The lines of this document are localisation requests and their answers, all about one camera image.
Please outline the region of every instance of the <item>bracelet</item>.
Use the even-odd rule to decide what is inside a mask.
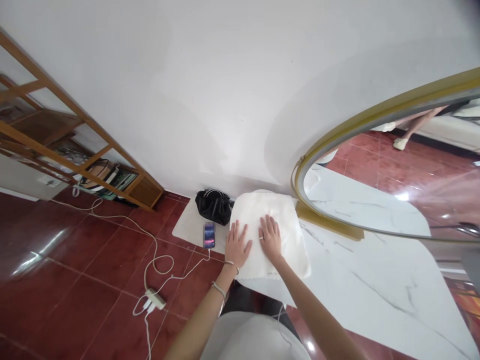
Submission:
[[[226,261],[224,262],[224,264],[230,264],[230,265],[235,266],[234,262],[233,262],[233,261],[230,261],[230,260],[226,260]],[[240,274],[240,269],[239,269],[238,266],[236,267],[236,274],[237,274],[237,275]]]
[[[224,302],[225,302],[225,300],[227,300],[227,294],[225,293],[225,291],[223,291],[221,288],[219,288],[219,286],[215,283],[215,281],[211,282],[211,287],[217,289],[221,293],[221,295],[223,296],[223,301]]]

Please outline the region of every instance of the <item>person's right hand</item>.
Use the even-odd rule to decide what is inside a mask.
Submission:
[[[269,215],[266,215],[265,219],[261,217],[260,224],[258,237],[261,249],[273,266],[276,266],[276,263],[282,259],[282,238],[280,237],[279,225]]]

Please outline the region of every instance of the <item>hand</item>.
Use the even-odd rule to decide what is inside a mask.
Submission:
[[[276,263],[282,258],[282,238],[279,224],[269,215],[265,216],[265,219],[261,217],[260,224],[258,237],[261,249],[273,266],[276,266]]]
[[[250,254],[252,248],[252,240],[248,241],[245,247],[245,235],[247,234],[248,226],[245,224],[243,231],[239,237],[240,223],[237,220],[231,225],[230,232],[225,244],[225,261],[231,261],[234,266],[241,268]]]

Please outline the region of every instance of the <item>gold mirror frame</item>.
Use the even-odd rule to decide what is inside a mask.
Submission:
[[[415,236],[352,225],[320,212],[308,199],[304,190],[307,171],[316,159],[333,147],[373,127],[428,110],[448,105],[453,99],[471,100],[480,97],[480,67],[464,71],[392,97],[349,118],[320,138],[295,164],[291,175],[292,191],[298,199],[298,216],[353,240],[363,238],[363,230],[401,238],[437,241],[455,244],[476,244],[480,240],[455,240]]]

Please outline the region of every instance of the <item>red tile floor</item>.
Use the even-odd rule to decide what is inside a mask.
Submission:
[[[397,136],[367,131],[344,143],[327,168],[397,196],[414,205],[430,226],[460,221],[480,224],[480,156],[461,157],[415,142],[404,151],[392,147]],[[453,229],[432,229],[432,235],[472,240]]]
[[[88,208],[95,197],[70,190],[58,201]],[[188,199],[167,193],[150,213],[105,201],[103,216],[124,215],[156,235],[160,255],[175,259],[172,274],[186,274],[203,249],[172,235]],[[0,354],[2,359],[145,359],[144,320],[132,316],[144,292],[145,265],[153,241],[124,218],[100,219],[54,202],[31,202],[0,193]],[[158,261],[160,271],[170,268]],[[160,292],[164,310],[148,317],[152,358],[163,358],[223,266],[216,254],[186,279],[171,280]],[[158,288],[169,275],[147,273]],[[312,359],[324,359],[296,309],[289,315]],[[371,360],[409,359],[354,333]]]

